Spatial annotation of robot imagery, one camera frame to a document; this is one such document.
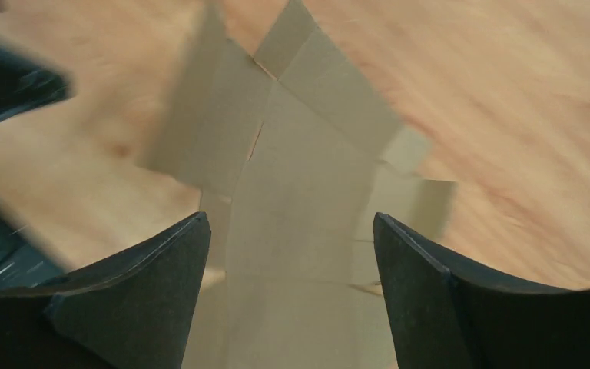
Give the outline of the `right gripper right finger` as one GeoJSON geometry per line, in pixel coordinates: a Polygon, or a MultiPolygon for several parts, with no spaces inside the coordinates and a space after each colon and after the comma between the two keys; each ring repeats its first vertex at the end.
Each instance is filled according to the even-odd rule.
{"type": "Polygon", "coordinates": [[[590,368],[590,289],[498,271],[376,214],[374,250],[401,368],[590,368]]]}

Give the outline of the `brown cardboard box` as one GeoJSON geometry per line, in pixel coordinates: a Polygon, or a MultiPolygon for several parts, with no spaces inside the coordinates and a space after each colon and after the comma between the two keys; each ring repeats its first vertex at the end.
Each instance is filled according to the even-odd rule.
{"type": "Polygon", "coordinates": [[[144,166],[201,191],[211,229],[185,368],[391,368],[376,213],[429,238],[456,186],[430,143],[290,1],[249,55],[206,2],[144,166]]]}

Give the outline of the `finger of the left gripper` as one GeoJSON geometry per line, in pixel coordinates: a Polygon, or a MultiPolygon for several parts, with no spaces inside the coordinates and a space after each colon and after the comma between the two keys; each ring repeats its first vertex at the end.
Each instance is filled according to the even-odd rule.
{"type": "Polygon", "coordinates": [[[0,122],[71,96],[59,71],[0,46],[0,122]]]}

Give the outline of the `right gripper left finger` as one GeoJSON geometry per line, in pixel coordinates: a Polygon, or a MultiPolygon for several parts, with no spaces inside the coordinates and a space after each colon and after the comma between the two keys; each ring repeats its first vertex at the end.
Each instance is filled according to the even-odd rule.
{"type": "Polygon", "coordinates": [[[135,246],[37,285],[23,250],[0,268],[0,368],[178,368],[210,244],[196,212],[135,246]]]}

